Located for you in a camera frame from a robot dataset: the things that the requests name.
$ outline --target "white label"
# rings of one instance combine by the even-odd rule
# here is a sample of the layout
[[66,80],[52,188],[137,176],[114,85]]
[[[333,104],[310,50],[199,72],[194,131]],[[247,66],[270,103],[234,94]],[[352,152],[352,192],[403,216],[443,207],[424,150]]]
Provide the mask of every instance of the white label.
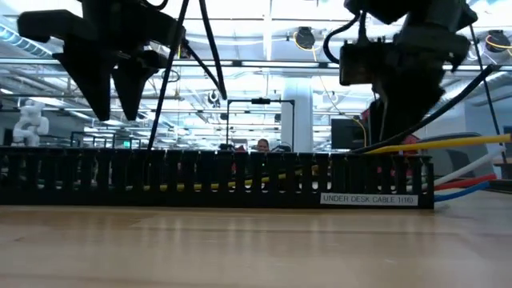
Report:
[[368,195],[322,193],[320,204],[368,206],[417,206],[417,195]]

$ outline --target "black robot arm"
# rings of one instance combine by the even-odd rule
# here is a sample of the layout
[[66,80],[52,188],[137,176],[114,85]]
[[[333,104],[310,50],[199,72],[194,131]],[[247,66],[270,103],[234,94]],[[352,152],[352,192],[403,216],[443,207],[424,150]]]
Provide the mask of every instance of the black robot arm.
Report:
[[78,0],[83,18],[68,10],[24,12],[18,19],[21,36],[38,42],[64,41],[60,61],[77,83],[100,121],[110,118],[110,77],[128,120],[135,120],[146,81],[166,68],[167,58],[145,50],[149,42],[171,49],[181,43],[185,28],[139,0]]
[[[456,32],[478,17],[463,0],[345,0],[345,7],[362,21],[358,41],[341,48],[340,84],[371,84],[379,94],[370,107],[370,128],[377,135],[372,142],[381,142],[420,122],[439,101],[444,94],[443,65],[448,62],[456,71],[470,47],[468,39]],[[366,14],[388,25],[404,16],[406,20],[392,42],[370,42]],[[332,36],[326,37],[326,54]],[[401,140],[394,138],[390,144]]]

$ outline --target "humanoid robot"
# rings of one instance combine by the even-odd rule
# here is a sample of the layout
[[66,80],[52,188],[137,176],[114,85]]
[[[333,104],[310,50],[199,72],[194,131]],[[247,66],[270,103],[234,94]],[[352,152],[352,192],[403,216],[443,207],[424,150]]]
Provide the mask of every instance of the humanoid robot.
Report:
[[12,146],[39,146],[39,135],[48,134],[50,122],[41,116],[44,104],[27,100],[20,108],[20,119],[13,128]]

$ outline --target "yellow cable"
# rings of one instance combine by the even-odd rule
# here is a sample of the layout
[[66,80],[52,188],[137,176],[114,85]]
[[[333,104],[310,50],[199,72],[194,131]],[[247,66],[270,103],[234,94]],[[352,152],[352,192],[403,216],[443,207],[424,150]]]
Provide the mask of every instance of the yellow cable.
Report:
[[[395,145],[395,146],[387,146],[380,149],[372,150],[370,152],[366,152],[365,154],[383,154],[390,152],[399,152],[399,151],[407,151],[407,150],[424,150],[424,149],[438,149],[438,148],[447,148],[447,147],[455,147],[455,146],[471,146],[471,145],[481,145],[481,144],[491,144],[491,143],[508,143],[512,142],[512,134],[504,134],[499,136],[479,136],[479,137],[468,137],[468,138],[458,138],[458,139],[448,139],[448,140],[440,140],[440,141],[432,141],[425,143],[417,143],[417,144],[406,144],[406,145]],[[300,175],[301,171],[295,171],[295,175]],[[286,174],[280,174],[278,179],[286,179]],[[262,183],[267,183],[270,180],[269,177],[262,178]],[[253,180],[245,180],[245,185],[252,185]],[[227,186],[229,188],[233,188],[236,186],[236,182],[228,182]],[[201,184],[194,184],[195,190],[201,189]],[[177,190],[183,191],[185,189],[185,185],[177,184]],[[218,183],[212,183],[211,189],[216,190],[219,188]],[[144,190],[148,191],[150,189],[149,186],[144,186]],[[166,190],[167,185],[160,185],[160,190]]]
[[510,134],[504,134],[504,135],[498,135],[498,136],[479,136],[479,137],[457,138],[457,139],[448,139],[448,140],[432,141],[432,142],[424,142],[424,143],[416,143],[416,144],[394,145],[394,146],[387,146],[387,147],[379,148],[376,150],[372,150],[370,152],[367,152],[367,154],[382,154],[382,153],[398,152],[398,151],[437,149],[437,148],[447,148],[447,147],[456,147],[456,146],[472,146],[472,145],[505,143],[505,142],[510,142]]
[[502,48],[502,49],[506,49],[506,52],[512,56],[512,52],[510,52],[510,49],[512,49],[512,46],[504,46],[504,45],[498,45],[496,43],[492,43],[489,39],[491,38],[492,36],[487,36],[486,37],[486,43],[491,45],[492,47],[496,47],[496,48]]
[[311,49],[306,49],[306,48],[302,48],[298,43],[297,43],[297,32],[294,33],[294,43],[295,45],[300,49],[300,50],[304,50],[304,51],[317,51],[317,50],[320,50],[322,47],[319,46],[317,48],[311,48]]
[[499,45],[499,44],[496,44],[496,43],[492,43],[489,39],[491,38],[492,36],[487,36],[486,37],[486,42],[487,44],[493,46],[493,47],[496,47],[496,48],[502,48],[502,49],[510,49],[512,48],[512,46],[504,46],[504,45]]
[[365,129],[364,125],[363,125],[363,124],[361,124],[361,122],[360,122],[359,120],[357,120],[357,119],[355,119],[355,118],[353,118],[353,117],[350,117],[350,116],[348,116],[348,115],[346,115],[345,113],[343,113],[343,112],[341,112],[341,111],[340,111],[340,109],[336,106],[336,103],[334,103],[334,101],[333,101],[332,97],[330,96],[329,91],[327,91],[326,84],[323,82],[323,80],[322,80],[322,76],[318,76],[318,77],[320,78],[320,82],[322,83],[322,86],[323,86],[324,91],[327,93],[327,97],[329,97],[330,102],[331,102],[331,103],[333,103],[333,107],[334,107],[334,108],[335,108],[335,109],[336,109],[336,110],[337,110],[341,115],[343,115],[343,116],[347,117],[348,119],[352,119],[354,122],[356,122],[356,123],[361,127],[361,129],[362,129],[362,134],[363,134],[363,136],[364,136],[364,141],[365,141],[365,142],[364,142],[364,147],[366,147],[366,143],[367,143],[367,141],[366,141],[366,129]]
[[314,61],[315,61],[315,62],[318,62],[318,60],[317,60],[317,53],[316,53],[316,51],[315,51],[315,50],[311,50],[311,52],[313,52],[313,59],[314,59]]

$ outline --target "blue cable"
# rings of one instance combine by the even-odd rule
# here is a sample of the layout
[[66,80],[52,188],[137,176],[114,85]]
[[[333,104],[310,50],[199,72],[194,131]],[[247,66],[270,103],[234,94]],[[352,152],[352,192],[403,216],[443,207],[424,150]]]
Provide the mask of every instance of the blue cable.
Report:
[[451,200],[451,199],[456,199],[456,198],[459,198],[459,197],[471,194],[473,192],[476,192],[478,190],[487,189],[487,188],[489,188],[489,186],[490,186],[489,182],[486,181],[486,182],[482,182],[480,184],[477,184],[475,186],[471,186],[470,188],[466,188],[466,189],[464,189],[462,191],[455,192],[455,193],[452,193],[452,194],[435,195],[434,196],[434,202],[443,202],[443,201],[447,201],[447,200]]

